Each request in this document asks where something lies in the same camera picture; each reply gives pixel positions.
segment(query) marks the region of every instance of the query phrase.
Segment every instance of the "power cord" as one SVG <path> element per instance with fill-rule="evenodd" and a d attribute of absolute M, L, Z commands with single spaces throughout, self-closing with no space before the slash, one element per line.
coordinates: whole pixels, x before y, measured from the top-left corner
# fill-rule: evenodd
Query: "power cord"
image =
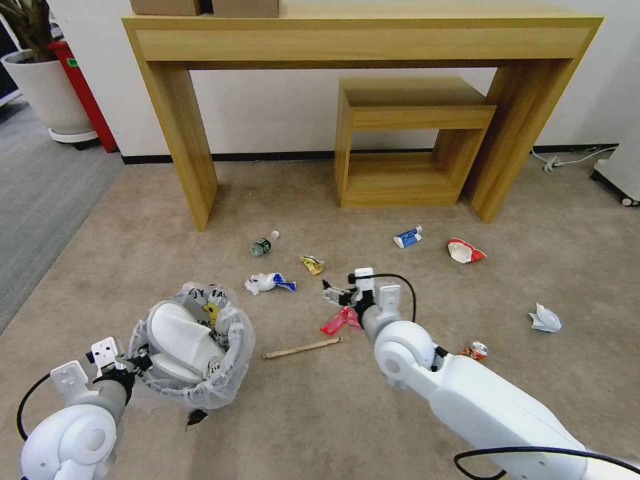
<path fill-rule="evenodd" d="M 480 457 L 484 455 L 494 455 L 496 453 L 556 453 L 559 455 L 570 455 L 572 457 L 582 457 L 582 458 L 590 458 L 595 460 L 602 460 L 604 462 L 612 463 L 614 465 L 618 465 L 619 467 L 630 470 L 634 473 L 640 475 L 640 469 L 634 467 L 633 465 L 624 462 L 622 460 L 618 460 L 616 458 L 610 457 L 608 455 L 602 455 L 600 453 L 592 453 L 581 450 L 570 450 L 570 449 L 562 449 L 562 448 L 553 448 L 553 447 L 500 447 L 500 448 L 492 448 L 492 449 L 478 449 L 478 450 L 470 450 L 462 453 L 458 453 L 453 458 L 453 462 L 467 478 L 471 480 L 498 480 L 504 477 L 507 472 L 502 470 L 500 473 L 492 476 L 492 477 L 478 477 L 467 470 L 465 470 L 462 465 L 460 465 L 460 460 L 464 458 L 470 457 Z"/>
<path fill-rule="evenodd" d="M 38 380 L 36 383 L 34 383 L 33 386 L 29 390 L 27 390 L 27 392 L 25 393 L 25 396 L 22 397 L 22 400 L 20 400 L 20 405 L 18 406 L 18 412 L 15 416 L 15 423 L 16 423 L 16 426 L 18 427 L 18 433 L 20 434 L 20 436 L 22 437 L 22 440 L 24 441 L 26 441 L 29 438 L 29 436 L 27 435 L 27 432 L 25 432 L 25 429 L 22 426 L 22 412 L 25 409 L 25 404 L 27 403 L 27 400 L 31 396 L 31 394 L 36 390 L 36 388 L 38 388 L 50 376 L 51 374 L 48 373 L 44 377 L 42 377 L 40 380 Z"/>
<path fill-rule="evenodd" d="M 415 323 L 415 291 L 413 290 L 413 286 L 409 280 L 404 278 L 402 275 L 398 275 L 397 273 L 375 273 L 374 275 L 364 275 L 362 277 L 354 277 L 355 280 L 366 280 L 370 278 L 380 278 L 380 277 L 390 277 L 397 278 L 402 280 L 407 284 L 409 290 L 411 290 L 411 295 L 413 296 L 413 316 L 411 317 L 411 321 Z"/>
<path fill-rule="evenodd" d="M 560 162 L 558 161 L 558 156 L 554 155 L 553 157 L 546 159 L 540 155 L 538 155 L 533 149 L 531 149 L 531 154 L 536 157 L 538 160 L 542 160 L 545 163 L 545 166 L 542 168 L 542 170 L 544 170 L 544 172 L 546 173 L 551 173 L 553 171 L 554 168 L 556 167 L 563 167 L 565 165 L 572 165 L 574 163 L 580 163 L 580 162 L 584 162 L 585 160 L 589 160 L 590 158 L 602 153 L 602 152 L 606 152 L 606 151 L 610 151 L 610 150 L 616 150 L 617 147 L 609 147 L 609 148 L 605 148 L 602 150 L 598 150 L 594 153 L 591 153 L 589 155 L 587 155 L 584 158 L 581 158 L 580 160 L 573 160 L 573 161 L 568 161 L 568 162 Z"/>

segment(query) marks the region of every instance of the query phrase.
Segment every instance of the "white wall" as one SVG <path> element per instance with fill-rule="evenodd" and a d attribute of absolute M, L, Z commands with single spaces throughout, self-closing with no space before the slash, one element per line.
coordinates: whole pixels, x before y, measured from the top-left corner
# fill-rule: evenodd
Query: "white wall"
<path fill-rule="evenodd" d="M 537 144 L 622 140 L 640 121 L 640 1 L 547 2 L 602 13 L 607 18 Z M 122 154 L 168 153 L 120 20 L 131 13 L 129 0 L 49 0 L 49 4 Z M 493 76 L 493 69 L 454 71 L 483 93 Z M 194 72 L 211 151 L 333 149 L 337 80 L 346 72 Z M 412 70 L 385 74 L 407 72 Z M 431 133 L 377 133 L 361 135 L 355 146 L 419 147 L 432 142 Z"/>

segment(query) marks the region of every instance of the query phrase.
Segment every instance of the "white slipper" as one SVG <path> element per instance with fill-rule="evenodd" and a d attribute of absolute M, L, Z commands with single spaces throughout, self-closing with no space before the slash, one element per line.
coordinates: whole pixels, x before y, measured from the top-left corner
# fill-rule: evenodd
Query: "white slipper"
<path fill-rule="evenodd" d="M 164 355 L 157 359 L 160 370 L 182 380 L 208 378 L 211 360 L 220 361 L 225 356 L 210 332 L 210 328 L 198 324 L 186 308 L 173 301 L 158 303 L 147 320 L 149 340 Z M 186 374 L 186 369 L 194 375 Z"/>

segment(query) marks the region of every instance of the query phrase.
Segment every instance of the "potted plant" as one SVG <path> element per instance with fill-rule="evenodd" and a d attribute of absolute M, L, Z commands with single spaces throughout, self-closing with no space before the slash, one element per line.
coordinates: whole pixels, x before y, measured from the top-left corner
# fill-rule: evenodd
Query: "potted plant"
<path fill-rule="evenodd" d="M 52 138 L 63 143 L 96 138 L 62 65 L 47 48 L 53 42 L 47 2 L 0 0 L 0 13 L 23 48 L 0 61 Z"/>

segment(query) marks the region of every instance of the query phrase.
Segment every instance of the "trash can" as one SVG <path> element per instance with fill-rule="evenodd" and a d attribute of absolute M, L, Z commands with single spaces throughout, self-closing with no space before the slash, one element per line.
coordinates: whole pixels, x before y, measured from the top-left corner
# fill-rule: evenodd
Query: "trash can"
<path fill-rule="evenodd" d="M 132 403 L 148 411 L 167 404 L 188 411 L 213 410 L 230 404 L 247 374 L 255 347 L 253 326 L 237 306 L 235 293 L 220 285 L 186 283 L 168 300 L 184 307 L 195 322 L 210 328 L 211 338 L 225 352 L 224 356 L 207 378 L 196 385 L 167 375 L 161 368 L 146 370 L 134 386 Z M 146 345 L 152 359 L 162 352 L 154 346 L 147 328 L 155 308 L 136 324 L 129 342 L 129 357 L 136 356 Z"/>

